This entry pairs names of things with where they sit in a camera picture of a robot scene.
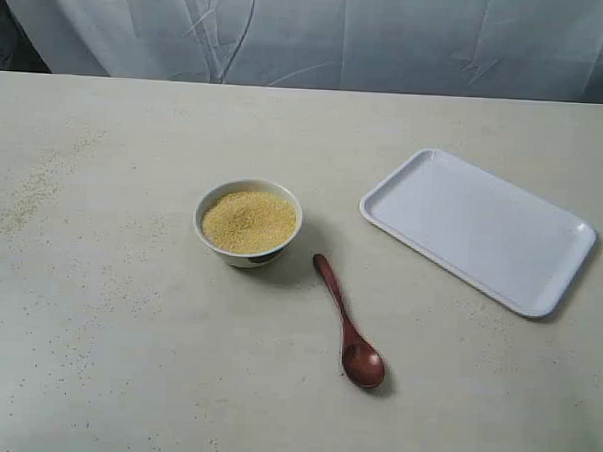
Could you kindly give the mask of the white rectangular plastic tray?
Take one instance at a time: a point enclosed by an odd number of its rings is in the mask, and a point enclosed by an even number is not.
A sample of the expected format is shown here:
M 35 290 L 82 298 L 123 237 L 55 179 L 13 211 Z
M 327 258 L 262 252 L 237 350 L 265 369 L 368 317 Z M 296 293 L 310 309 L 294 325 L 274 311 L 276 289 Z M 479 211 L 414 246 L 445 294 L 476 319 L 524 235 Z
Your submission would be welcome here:
M 559 305 L 594 248 L 587 221 L 449 152 L 422 149 L 359 204 L 377 228 L 526 318 Z

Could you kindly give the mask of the white ceramic bowl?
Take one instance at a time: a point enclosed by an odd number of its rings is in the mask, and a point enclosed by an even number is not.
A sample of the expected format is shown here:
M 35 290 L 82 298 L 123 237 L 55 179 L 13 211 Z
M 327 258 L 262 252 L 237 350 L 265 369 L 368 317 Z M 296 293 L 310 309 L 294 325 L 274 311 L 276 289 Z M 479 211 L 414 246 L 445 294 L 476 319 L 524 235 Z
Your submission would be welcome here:
M 288 201 L 293 206 L 297 216 L 297 226 L 294 233 L 280 246 L 255 254 L 230 253 L 216 247 L 203 234 L 202 219 L 205 213 L 222 196 L 238 191 L 266 191 Z M 299 200 L 287 188 L 265 179 L 238 179 L 217 185 L 206 193 L 196 204 L 193 212 L 193 227 L 202 242 L 218 255 L 225 263 L 243 269 L 256 268 L 272 263 L 285 251 L 286 247 L 294 240 L 303 224 L 303 213 Z

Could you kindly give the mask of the tan granular food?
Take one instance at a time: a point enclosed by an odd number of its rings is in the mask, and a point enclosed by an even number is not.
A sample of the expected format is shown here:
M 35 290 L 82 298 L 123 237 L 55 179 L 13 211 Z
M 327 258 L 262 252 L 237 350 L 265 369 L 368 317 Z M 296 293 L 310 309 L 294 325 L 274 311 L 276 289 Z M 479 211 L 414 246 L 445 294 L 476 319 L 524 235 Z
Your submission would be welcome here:
M 238 191 L 220 197 L 202 219 L 205 237 L 230 252 L 255 254 L 276 248 L 297 226 L 289 202 L 266 191 Z

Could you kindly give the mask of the dark red wooden spoon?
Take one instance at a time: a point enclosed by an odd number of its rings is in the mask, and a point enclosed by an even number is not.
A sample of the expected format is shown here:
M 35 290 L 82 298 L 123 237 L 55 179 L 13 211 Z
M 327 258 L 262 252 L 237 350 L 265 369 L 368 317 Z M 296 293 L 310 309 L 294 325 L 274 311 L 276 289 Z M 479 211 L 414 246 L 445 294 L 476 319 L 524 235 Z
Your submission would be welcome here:
M 343 294 L 330 263 L 322 254 L 313 256 L 313 265 L 340 312 L 342 341 L 341 363 L 346 376 L 362 389 L 374 389 L 385 379 L 385 363 L 376 349 L 357 331 L 349 317 Z

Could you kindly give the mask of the white backdrop curtain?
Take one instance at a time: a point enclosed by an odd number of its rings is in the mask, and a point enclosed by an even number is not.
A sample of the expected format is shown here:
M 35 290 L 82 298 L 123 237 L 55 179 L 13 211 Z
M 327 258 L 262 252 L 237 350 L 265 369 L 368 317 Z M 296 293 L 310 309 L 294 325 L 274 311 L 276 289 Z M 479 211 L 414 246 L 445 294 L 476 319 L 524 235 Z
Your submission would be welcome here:
M 6 0 L 55 73 L 603 103 L 603 0 Z

